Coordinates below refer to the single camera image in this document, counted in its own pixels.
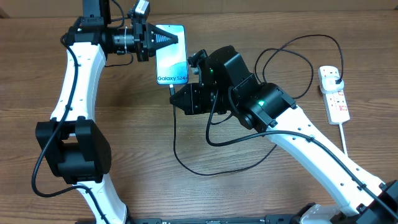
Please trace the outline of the Samsung Galaxy smartphone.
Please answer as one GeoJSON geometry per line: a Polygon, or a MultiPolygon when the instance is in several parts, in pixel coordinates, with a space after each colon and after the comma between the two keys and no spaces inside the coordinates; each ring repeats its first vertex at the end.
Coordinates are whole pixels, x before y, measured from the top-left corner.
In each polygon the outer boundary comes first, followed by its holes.
{"type": "Polygon", "coordinates": [[[188,83],[188,62],[185,28],[176,24],[157,24],[156,27],[178,37],[176,44],[156,50],[156,75],[159,85],[188,83]]]}

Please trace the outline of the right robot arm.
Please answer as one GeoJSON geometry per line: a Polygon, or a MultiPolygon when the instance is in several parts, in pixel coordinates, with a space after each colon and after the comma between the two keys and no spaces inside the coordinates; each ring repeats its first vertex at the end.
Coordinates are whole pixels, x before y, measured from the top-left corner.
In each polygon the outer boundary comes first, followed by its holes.
{"type": "Polygon", "coordinates": [[[170,102],[187,115],[230,111],[295,158],[331,195],[335,204],[312,203],[292,223],[396,223],[397,182],[383,182],[362,169],[307,118],[274,83],[259,83],[232,46],[188,58],[199,81],[185,85],[170,102]]]}

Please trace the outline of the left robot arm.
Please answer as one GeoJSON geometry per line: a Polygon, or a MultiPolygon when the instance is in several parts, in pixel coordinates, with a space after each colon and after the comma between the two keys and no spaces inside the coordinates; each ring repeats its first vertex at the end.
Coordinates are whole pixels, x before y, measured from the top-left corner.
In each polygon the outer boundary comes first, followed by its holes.
{"type": "Polygon", "coordinates": [[[101,72],[110,54],[148,61],[178,37],[147,22],[148,1],[122,14],[130,26],[115,25],[108,1],[84,1],[83,15],[61,36],[67,68],[57,105],[48,121],[37,123],[39,161],[46,161],[67,191],[82,194],[95,223],[132,223],[128,207],[111,181],[111,147],[95,122],[101,72]]]}

